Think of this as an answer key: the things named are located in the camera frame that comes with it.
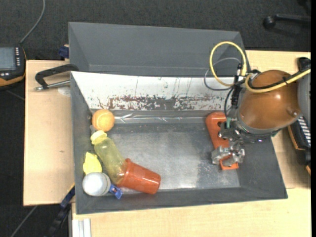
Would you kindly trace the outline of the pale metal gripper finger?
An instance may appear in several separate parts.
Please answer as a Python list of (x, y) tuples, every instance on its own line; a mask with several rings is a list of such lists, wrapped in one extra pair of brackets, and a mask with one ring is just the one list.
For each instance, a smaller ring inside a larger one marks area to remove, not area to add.
[(211, 160), (215, 165), (219, 165), (220, 160), (229, 156), (231, 149), (229, 147), (219, 146), (211, 152)]
[(231, 156), (233, 163), (243, 163), (245, 157), (245, 149), (231, 149)]

